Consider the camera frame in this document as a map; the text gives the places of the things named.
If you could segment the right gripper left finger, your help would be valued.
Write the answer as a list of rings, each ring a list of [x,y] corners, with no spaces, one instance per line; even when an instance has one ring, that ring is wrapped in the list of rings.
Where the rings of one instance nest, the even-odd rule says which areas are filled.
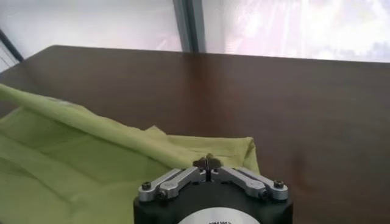
[[[138,188],[139,201],[169,200],[179,195],[179,192],[190,183],[200,183],[206,180],[208,162],[201,158],[193,162],[187,169],[172,169],[153,181],[146,181]]]

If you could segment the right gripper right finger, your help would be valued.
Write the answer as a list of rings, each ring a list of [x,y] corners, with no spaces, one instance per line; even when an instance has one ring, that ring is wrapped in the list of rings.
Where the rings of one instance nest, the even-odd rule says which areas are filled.
[[[288,187],[282,180],[271,180],[244,168],[223,166],[220,160],[207,155],[207,168],[213,181],[234,184],[247,196],[261,200],[285,201],[288,199]]]

